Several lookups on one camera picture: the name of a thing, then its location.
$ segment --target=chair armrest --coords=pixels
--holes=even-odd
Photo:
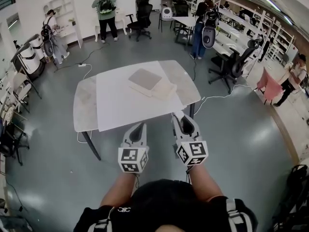
[[[133,14],[127,14],[126,16],[129,16],[130,20],[131,20],[131,23],[133,23],[133,19],[132,19]]]
[[[217,52],[217,55],[218,55],[220,58],[222,58],[223,61],[225,61],[225,62],[229,61],[229,58],[226,57],[226,56],[224,56],[224,55],[222,55],[221,53],[218,53],[218,52]]]
[[[240,55],[240,53],[238,51],[236,51],[234,48],[230,47],[230,49],[235,52],[236,54]]]

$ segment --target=pink cloth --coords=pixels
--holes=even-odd
[[[261,80],[257,83],[257,88],[260,90],[265,87],[264,97],[266,100],[272,100],[282,92],[282,87],[272,78],[264,67]]]

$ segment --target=person wearing green shirt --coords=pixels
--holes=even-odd
[[[105,43],[106,39],[106,26],[107,24],[110,26],[112,37],[114,38],[114,41],[118,40],[118,35],[117,35],[117,28],[115,25],[115,10],[111,11],[110,13],[106,14],[101,14],[100,9],[99,9],[99,2],[100,0],[94,0],[92,3],[92,8],[97,9],[98,13],[98,21],[100,23],[100,34],[101,34],[101,40],[102,43]]]

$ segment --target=white cube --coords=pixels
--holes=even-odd
[[[118,148],[118,163],[125,173],[143,172],[147,161],[146,148]]]
[[[186,166],[202,164],[208,157],[206,141],[181,142],[176,153]]]

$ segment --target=blue jeans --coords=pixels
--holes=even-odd
[[[206,48],[203,45],[202,41],[202,31],[204,28],[203,23],[196,23],[194,31],[193,46],[191,54],[196,58],[197,56],[203,57],[206,51]]]

